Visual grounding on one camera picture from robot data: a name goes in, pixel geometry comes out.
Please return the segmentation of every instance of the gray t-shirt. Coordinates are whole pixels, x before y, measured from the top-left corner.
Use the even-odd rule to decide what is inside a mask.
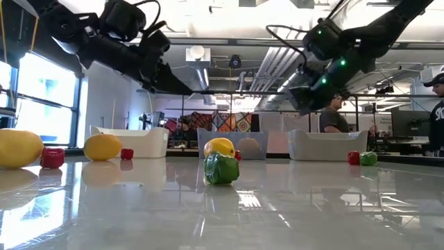
[[[327,126],[333,126],[339,129],[342,133],[350,132],[345,118],[331,107],[326,107],[319,117],[319,129],[321,130],[321,133],[325,133],[324,128]]]

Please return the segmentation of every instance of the desk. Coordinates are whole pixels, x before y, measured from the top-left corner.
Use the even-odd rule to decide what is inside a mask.
[[[5,249],[444,249],[440,168],[245,160],[205,186],[197,158],[66,160],[0,171]]]

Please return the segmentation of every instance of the yellow fruit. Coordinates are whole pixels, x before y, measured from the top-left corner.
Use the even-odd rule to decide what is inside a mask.
[[[109,160],[116,157],[121,149],[122,143],[118,137],[98,134],[86,140],[83,152],[90,160]]]
[[[211,152],[218,151],[226,156],[234,157],[236,154],[233,143],[227,138],[214,138],[207,142],[203,150],[205,157],[211,154]]]
[[[0,129],[0,168],[26,167],[42,155],[40,136],[29,131]]]

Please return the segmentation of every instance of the green bell pepper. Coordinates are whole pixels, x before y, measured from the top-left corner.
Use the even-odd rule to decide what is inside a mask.
[[[359,163],[363,166],[374,166],[377,163],[375,152],[363,152],[359,155]]]
[[[203,161],[205,178],[211,184],[229,184],[239,178],[239,161],[215,151]]]

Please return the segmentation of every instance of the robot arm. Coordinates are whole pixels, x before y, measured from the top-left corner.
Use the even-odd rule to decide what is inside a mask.
[[[342,31],[331,19],[320,20],[302,43],[318,60],[332,60],[323,70],[302,65],[299,72],[308,85],[287,90],[293,107],[302,114],[328,105],[332,97],[345,91],[346,83],[359,71],[376,69],[375,60],[385,55],[405,28],[424,13],[433,0],[402,0],[367,26]]]
[[[162,63],[161,57],[170,46],[159,31],[165,21],[144,29],[145,14],[124,0],[107,0],[100,17],[96,13],[74,14],[57,0],[28,0],[53,39],[67,53],[78,56],[89,69],[96,61],[131,77],[150,92],[191,94],[192,91]],[[142,33],[138,46],[127,45]]]

